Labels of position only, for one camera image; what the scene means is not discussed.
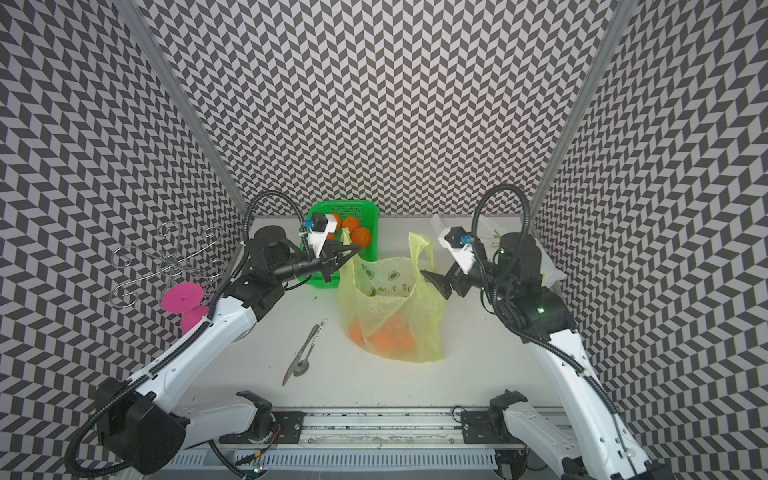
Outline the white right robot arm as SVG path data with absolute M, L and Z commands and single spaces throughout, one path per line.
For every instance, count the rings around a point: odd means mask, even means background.
M 573 433 L 546 420 L 519 392 L 489 404 L 493 427 L 521 440 L 561 479 L 671 479 L 670 466 L 652 460 L 621 420 L 587 358 L 574 315 L 543 283 L 542 252 L 526 233 L 500 240 L 497 259 L 461 227 L 439 235 L 454 263 L 426 280 L 449 298 L 480 289 L 495 316 L 543 366 L 562 401 Z

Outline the yellow-green plastic bag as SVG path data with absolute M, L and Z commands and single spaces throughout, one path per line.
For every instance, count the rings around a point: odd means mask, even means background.
M 406 257 L 368 262 L 354 256 L 343 266 L 338 285 L 342 328 L 349 338 L 350 325 L 359 322 L 365 338 L 361 348 L 373 355 L 410 363 L 437 362 L 444 358 L 441 323 L 447 300 L 420 273 L 436 271 L 434 245 L 430 237 L 411 233 L 408 246 Z M 394 348 L 383 356 L 373 351 L 368 336 L 380 329 L 394 332 L 403 327 L 410 329 L 416 341 L 413 352 L 403 354 Z

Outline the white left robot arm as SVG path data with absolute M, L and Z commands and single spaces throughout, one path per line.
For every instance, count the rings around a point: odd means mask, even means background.
M 222 436 L 270 436 L 271 404 L 253 392 L 199 407 L 180 401 L 221 353 L 267 315 L 285 294 L 286 282 L 311 275 L 329 281 L 361 250 L 325 233 L 303 232 L 301 240 L 297 247 L 276 225 L 259 229 L 243 246 L 237 266 L 226 272 L 204 319 L 129 379 L 105 380 L 96 390 L 94 413 L 71 437 L 66 471 L 80 478 L 126 468 L 148 475 L 179 451 Z

